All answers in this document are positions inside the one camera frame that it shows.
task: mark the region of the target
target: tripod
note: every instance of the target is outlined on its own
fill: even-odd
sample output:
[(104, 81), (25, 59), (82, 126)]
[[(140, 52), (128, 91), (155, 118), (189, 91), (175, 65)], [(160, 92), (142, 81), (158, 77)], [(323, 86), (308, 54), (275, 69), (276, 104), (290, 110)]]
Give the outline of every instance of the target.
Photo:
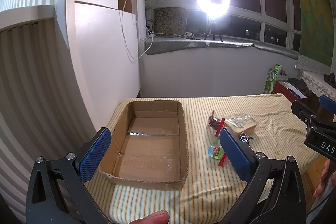
[(219, 35), (220, 40), (223, 42), (222, 36), (218, 32), (215, 20), (211, 19), (211, 23), (210, 23), (208, 30), (209, 31), (205, 34), (204, 40), (207, 40), (207, 37), (209, 36), (209, 32), (211, 32), (213, 40), (216, 40), (215, 35), (217, 34)]

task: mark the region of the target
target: ring light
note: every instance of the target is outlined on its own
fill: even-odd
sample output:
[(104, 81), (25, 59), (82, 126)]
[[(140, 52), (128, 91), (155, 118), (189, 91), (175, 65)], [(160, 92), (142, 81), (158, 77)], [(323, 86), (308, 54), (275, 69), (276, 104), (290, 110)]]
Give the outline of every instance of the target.
[(215, 19), (227, 12), (230, 0), (222, 0), (221, 4), (212, 3), (210, 0), (197, 0), (197, 3), (203, 12), (205, 12), (211, 19)]

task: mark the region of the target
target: leopard print cushion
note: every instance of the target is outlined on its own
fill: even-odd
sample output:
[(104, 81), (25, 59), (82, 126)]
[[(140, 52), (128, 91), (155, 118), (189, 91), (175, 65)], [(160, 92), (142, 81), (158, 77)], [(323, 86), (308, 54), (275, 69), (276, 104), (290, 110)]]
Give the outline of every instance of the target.
[(185, 34), (187, 9), (167, 7), (155, 9), (156, 33)]

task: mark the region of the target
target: bed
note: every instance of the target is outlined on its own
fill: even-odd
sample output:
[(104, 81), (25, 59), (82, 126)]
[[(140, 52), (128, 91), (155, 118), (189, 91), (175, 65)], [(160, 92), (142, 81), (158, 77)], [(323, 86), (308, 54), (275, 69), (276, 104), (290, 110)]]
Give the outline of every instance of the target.
[[(127, 103), (156, 99), (123, 100), (107, 127), (112, 131)], [(292, 114), (290, 101), (281, 94), (167, 100), (179, 100), (184, 107), (190, 158), (184, 188), (159, 191), (113, 185), (96, 172), (85, 186), (113, 222), (126, 224), (159, 210), (168, 211), (170, 223), (208, 224), (225, 216), (246, 183), (238, 178), (229, 161), (219, 167), (218, 160), (207, 155), (214, 134), (207, 124), (212, 109), (217, 116), (246, 113), (254, 117), (258, 122), (250, 142), (254, 151), (262, 151), (273, 159), (292, 155), (301, 174), (319, 155), (304, 145), (306, 126)], [(271, 185), (269, 180), (261, 200), (267, 198)]]

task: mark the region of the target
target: human hand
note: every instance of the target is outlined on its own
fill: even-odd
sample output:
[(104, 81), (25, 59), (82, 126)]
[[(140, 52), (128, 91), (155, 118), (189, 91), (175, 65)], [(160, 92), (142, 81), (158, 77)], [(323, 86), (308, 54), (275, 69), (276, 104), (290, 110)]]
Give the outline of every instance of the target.
[(158, 211), (152, 213), (145, 218), (140, 218), (135, 221), (132, 221), (130, 224), (168, 224), (169, 214), (166, 210)]
[[(326, 177), (327, 177), (328, 172), (329, 172), (329, 167), (330, 167), (330, 160), (326, 160), (325, 163), (324, 163), (323, 171), (321, 173), (321, 182), (318, 185), (318, 187), (316, 188), (316, 191), (313, 194), (313, 198), (317, 198), (324, 191), (324, 189), (326, 187), (326, 184), (328, 182), (328, 181), (326, 181)], [(331, 176), (331, 183), (332, 183), (333, 187), (336, 186), (336, 171)]]

